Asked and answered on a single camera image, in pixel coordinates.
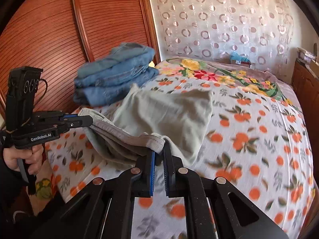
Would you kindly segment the left hand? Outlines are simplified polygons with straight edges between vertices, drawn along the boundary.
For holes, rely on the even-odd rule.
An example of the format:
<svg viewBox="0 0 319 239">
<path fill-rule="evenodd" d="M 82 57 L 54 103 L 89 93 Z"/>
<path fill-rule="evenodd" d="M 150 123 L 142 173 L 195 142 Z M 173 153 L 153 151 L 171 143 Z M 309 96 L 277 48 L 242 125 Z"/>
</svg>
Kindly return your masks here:
<svg viewBox="0 0 319 239">
<path fill-rule="evenodd" d="M 29 165 L 29 174 L 37 174 L 42 166 L 43 151 L 42 145 L 33 146 L 31 149 L 17 149 L 15 146 L 12 146 L 4 149 L 3 159 L 5 164 L 15 171 L 20 171 L 17 160 L 23 159 Z"/>
</svg>

